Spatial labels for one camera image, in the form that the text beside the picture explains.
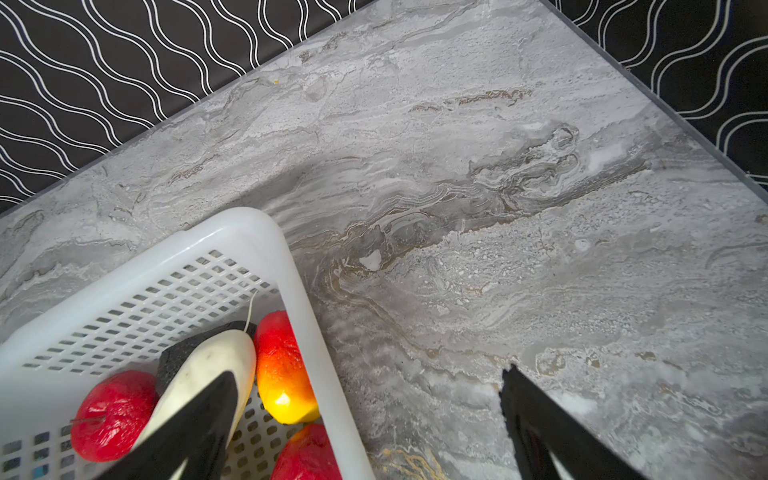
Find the black toy avocado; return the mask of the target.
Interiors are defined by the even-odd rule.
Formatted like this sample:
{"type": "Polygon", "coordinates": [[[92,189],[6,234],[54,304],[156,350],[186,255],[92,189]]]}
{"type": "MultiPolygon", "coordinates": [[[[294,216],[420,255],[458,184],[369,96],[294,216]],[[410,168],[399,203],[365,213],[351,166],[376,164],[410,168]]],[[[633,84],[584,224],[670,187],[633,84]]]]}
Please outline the black toy avocado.
{"type": "Polygon", "coordinates": [[[189,338],[171,346],[166,349],[160,357],[156,384],[157,394],[161,396],[165,392],[170,381],[178,373],[181,365],[198,345],[213,335],[222,333],[228,329],[243,330],[248,333],[253,340],[255,328],[253,326],[245,327],[244,321],[236,321],[219,327],[214,327],[203,331],[202,333],[193,334],[189,338]]]}

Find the small red toy apple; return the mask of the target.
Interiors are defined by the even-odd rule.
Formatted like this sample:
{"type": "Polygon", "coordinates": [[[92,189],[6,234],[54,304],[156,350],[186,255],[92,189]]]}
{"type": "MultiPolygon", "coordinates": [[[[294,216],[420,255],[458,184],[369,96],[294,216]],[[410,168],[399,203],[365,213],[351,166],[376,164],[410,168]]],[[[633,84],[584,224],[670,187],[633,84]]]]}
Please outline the small red toy apple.
{"type": "Polygon", "coordinates": [[[153,375],[130,370],[109,377],[80,405],[72,421],[72,447],[89,462],[123,458],[146,427],[157,402],[153,375]]]}

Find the red toy fruit right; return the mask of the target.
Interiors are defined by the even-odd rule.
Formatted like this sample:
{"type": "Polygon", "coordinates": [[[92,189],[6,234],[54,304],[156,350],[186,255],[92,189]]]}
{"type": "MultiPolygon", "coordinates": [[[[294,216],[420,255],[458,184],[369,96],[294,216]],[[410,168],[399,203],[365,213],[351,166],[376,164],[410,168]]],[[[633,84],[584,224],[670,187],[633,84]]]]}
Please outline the red toy fruit right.
{"type": "Polygon", "coordinates": [[[330,440],[322,424],[293,435],[278,456],[271,480],[341,480],[330,440]]]}

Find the white toy radish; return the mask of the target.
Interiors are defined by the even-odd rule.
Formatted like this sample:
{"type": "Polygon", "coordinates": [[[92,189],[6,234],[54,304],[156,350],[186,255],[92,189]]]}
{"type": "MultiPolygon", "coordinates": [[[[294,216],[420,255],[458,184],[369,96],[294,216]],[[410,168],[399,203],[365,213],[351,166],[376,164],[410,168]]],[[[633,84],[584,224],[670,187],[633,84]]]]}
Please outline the white toy radish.
{"type": "Polygon", "coordinates": [[[257,357],[251,336],[243,330],[228,329],[198,345],[170,381],[144,430],[134,444],[137,448],[170,418],[194,399],[220,374],[234,375],[237,387],[237,407],[230,417],[230,442],[244,413],[254,385],[257,357]]]}

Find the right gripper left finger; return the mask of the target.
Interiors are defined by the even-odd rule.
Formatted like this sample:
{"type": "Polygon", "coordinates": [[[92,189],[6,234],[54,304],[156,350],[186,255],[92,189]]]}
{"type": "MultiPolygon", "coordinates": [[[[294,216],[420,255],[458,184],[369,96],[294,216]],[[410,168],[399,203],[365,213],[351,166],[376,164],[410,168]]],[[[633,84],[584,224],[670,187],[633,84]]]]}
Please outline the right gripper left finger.
{"type": "Polygon", "coordinates": [[[101,479],[218,479],[236,413],[234,374],[225,371],[101,479]]]}

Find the white plastic perforated basket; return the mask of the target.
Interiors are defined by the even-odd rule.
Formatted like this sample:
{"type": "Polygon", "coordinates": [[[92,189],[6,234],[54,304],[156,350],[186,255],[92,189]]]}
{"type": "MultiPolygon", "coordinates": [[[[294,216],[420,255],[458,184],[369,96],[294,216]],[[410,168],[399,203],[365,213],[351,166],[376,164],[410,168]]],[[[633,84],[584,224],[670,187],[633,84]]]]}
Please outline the white plastic perforated basket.
{"type": "Polygon", "coordinates": [[[373,470],[287,241],[266,213],[225,210],[175,233],[47,312],[1,346],[1,475],[93,479],[71,422],[122,370],[154,371],[174,344],[283,310],[308,369],[341,474],[373,470]]]}

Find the red yellow toy mango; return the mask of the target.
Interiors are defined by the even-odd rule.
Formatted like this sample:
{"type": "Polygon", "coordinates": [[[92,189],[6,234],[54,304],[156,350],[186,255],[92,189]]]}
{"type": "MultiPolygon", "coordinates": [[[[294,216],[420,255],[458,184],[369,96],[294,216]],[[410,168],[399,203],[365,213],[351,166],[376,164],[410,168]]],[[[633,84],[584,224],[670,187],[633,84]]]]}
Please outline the red yellow toy mango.
{"type": "Polygon", "coordinates": [[[318,420],[318,402],[286,311],[259,322],[254,345],[256,385],[267,413],[285,425],[318,420]]]}

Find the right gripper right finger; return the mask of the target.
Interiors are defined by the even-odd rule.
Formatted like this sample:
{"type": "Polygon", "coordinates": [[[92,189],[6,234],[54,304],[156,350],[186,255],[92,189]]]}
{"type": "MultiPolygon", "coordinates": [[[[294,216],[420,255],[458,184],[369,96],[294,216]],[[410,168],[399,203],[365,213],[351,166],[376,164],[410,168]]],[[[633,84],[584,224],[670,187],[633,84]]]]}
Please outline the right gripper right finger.
{"type": "Polygon", "coordinates": [[[512,364],[502,374],[501,410],[520,475],[559,479],[560,462],[574,479],[641,479],[512,364]]]}

